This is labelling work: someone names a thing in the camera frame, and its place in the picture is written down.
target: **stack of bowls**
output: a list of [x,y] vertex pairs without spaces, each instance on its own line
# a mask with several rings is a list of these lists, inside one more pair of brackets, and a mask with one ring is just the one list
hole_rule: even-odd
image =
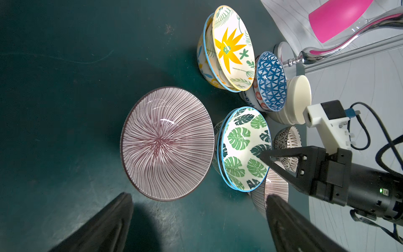
[[[281,168],[284,168],[280,161],[275,161],[275,163]],[[288,202],[288,182],[285,181],[274,170],[269,169],[264,181],[259,185],[258,188],[250,192],[253,204],[264,218],[266,218],[266,199],[267,196],[271,194],[278,195],[285,202]]]
[[[290,149],[302,147],[301,136],[295,126],[290,126],[279,131],[273,141],[273,149]],[[276,158],[283,164],[287,170],[296,172],[298,167],[298,158]]]
[[282,110],[268,113],[274,121],[286,124],[304,124],[303,111],[312,103],[311,85],[305,75],[287,80],[287,101]]
[[252,87],[241,92],[241,98],[261,112],[278,112],[285,105],[287,82],[281,62],[271,52],[255,59],[256,75]]
[[231,7],[222,5],[207,18],[196,54],[200,72],[214,87],[234,93],[251,87],[255,76],[252,42]]
[[271,136],[259,111],[242,107],[214,127],[216,148],[212,165],[232,189],[250,192],[264,180],[268,166],[260,153],[271,149]]

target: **black and white patterned bowl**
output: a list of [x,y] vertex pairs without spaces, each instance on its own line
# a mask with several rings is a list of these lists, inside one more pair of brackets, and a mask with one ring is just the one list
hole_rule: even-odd
[[[275,161],[275,163],[284,168],[280,161]],[[253,204],[265,219],[266,208],[270,207],[267,206],[266,199],[270,194],[278,195],[285,202],[288,202],[288,182],[272,169],[269,169],[267,172],[264,182],[262,182],[255,190],[250,192]]]
[[[295,126],[290,126],[282,129],[277,133],[273,141],[273,149],[289,149],[301,147],[301,136],[298,129]],[[276,158],[284,165],[284,168],[293,172],[296,172],[298,167],[298,158]]]

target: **blue geometric patterned bowl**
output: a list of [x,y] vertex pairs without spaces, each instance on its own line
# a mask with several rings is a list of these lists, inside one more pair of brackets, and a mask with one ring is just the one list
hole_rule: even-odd
[[287,82],[283,66],[271,52],[260,55],[256,64],[256,79],[263,102],[271,111],[280,111],[287,98]]

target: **bowl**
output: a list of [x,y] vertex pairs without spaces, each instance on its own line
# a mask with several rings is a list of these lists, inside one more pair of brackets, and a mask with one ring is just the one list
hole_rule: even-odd
[[231,7],[222,5],[216,9],[212,41],[226,78],[237,90],[248,90],[255,76],[255,55],[245,24]]
[[289,86],[287,116],[292,123],[304,124],[303,111],[312,104],[311,85],[308,78],[305,75],[296,76],[287,81],[287,86]]
[[294,123],[291,122],[290,119],[288,118],[286,107],[284,107],[282,110],[275,112],[275,113],[277,113],[277,116],[280,118],[280,120],[283,122],[283,124],[294,125]]
[[239,93],[239,96],[241,97],[242,100],[246,102],[246,104],[250,107],[253,107],[260,112],[266,112],[259,104],[258,100],[255,97],[255,92],[253,91],[253,88],[251,87],[250,89],[246,91],[242,91]]
[[283,121],[281,121],[280,117],[278,116],[278,113],[276,113],[276,112],[266,113],[264,118],[267,120],[267,117],[270,117],[273,121],[275,121],[277,123],[284,124]]
[[270,131],[263,116],[252,107],[235,110],[224,125],[221,141],[219,151],[226,177],[239,191],[252,191],[268,170],[259,158],[263,150],[271,149]]
[[311,103],[311,86],[307,77],[296,76],[287,80],[287,100],[284,108],[278,112],[270,112],[268,116],[285,125],[304,124],[303,111]]
[[160,201],[182,198],[203,180],[214,153],[214,130],[188,91],[161,87],[134,105],[123,126],[120,157],[132,184]]
[[263,52],[256,63],[256,98],[266,111],[280,111],[287,98],[287,82],[281,62],[271,52]]
[[[298,129],[295,126],[290,126],[282,129],[277,133],[273,141],[273,149],[290,149],[302,147],[301,136],[299,135]],[[276,158],[280,161],[284,168],[293,172],[297,171],[298,158],[288,157],[288,158]]]
[[221,122],[217,123],[216,126],[214,127],[214,138],[215,138],[215,149],[214,149],[214,155],[213,155],[213,161],[212,161],[212,165],[214,167],[214,169],[221,175],[222,179],[224,180],[224,182],[231,187],[232,189],[236,189],[232,186],[232,184],[228,181],[228,179],[225,177],[225,173],[223,170],[223,165],[221,163],[221,156],[219,150],[219,146],[221,146],[221,133],[224,127],[224,124],[227,122],[229,116],[234,112],[235,110],[231,111],[224,120],[222,120]]
[[[258,62],[259,57],[260,57],[260,55],[257,56],[255,59],[256,64]],[[258,79],[256,77],[253,80],[252,87],[249,90],[251,90],[251,89],[253,90],[253,97],[251,98],[251,100],[256,100],[256,102],[259,104],[259,108],[262,109],[259,111],[270,112],[271,110],[264,103],[262,95],[260,94],[260,91],[258,89]]]
[[[284,168],[280,161],[275,161],[275,163]],[[272,169],[267,172],[264,182],[250,192],[253,204],[265,219],[268,207],[266,199],[270,194],[279,195],[285,202],[288,202],[288,182]]]
[[197,64],[199,67],[199,70],[203,77],[207,80],[208,83],[213,85],[214,87],[220,88],[220,89],[226,89],[231,92],[239,92],[235,88],[229,88],[226,85],[223,84],[222,81],[217,77],[215,72],[212,70],[210,63],[208,61],[208,58],[206,57],[207,53],[210,51],[207,51],[206,49],[206,29],[211,24],[213,21],[213,13],[206,19],[206,22],[204,23],[203,27],[203,32],[200,36],[199,42],[197,44]]
[[214,75],[217,77],[217,80],[219,80],[219,82],[223,86],[227,87],[232,91],[240,92],[240,90],[236,89],[224,75],[221,65],[218,62],[217,54],[214,49],[212,27],[213,27],[212,24],[210,24],[206,29],[206,33],[204,34],[205,52],[207,55],[208,64]]

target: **dark green table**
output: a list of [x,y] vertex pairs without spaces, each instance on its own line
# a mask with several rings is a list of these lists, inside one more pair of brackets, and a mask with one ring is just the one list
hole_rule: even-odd
[[[284,40],[259,0],[1,2],[0,251],[47,251],[122,191],[135,203],[126,251],[274,250],[251,198],[214,170],[187,197],[157,202],[120,162],[124,120],[152,89],[187,89],[213,123],[244,105],[197,68],[203,24],[221,4],[243,18],[256,54]],[[284,127],[269,124],[273,137]],[[309,215],[306,196],[290,188],[289,201]]]

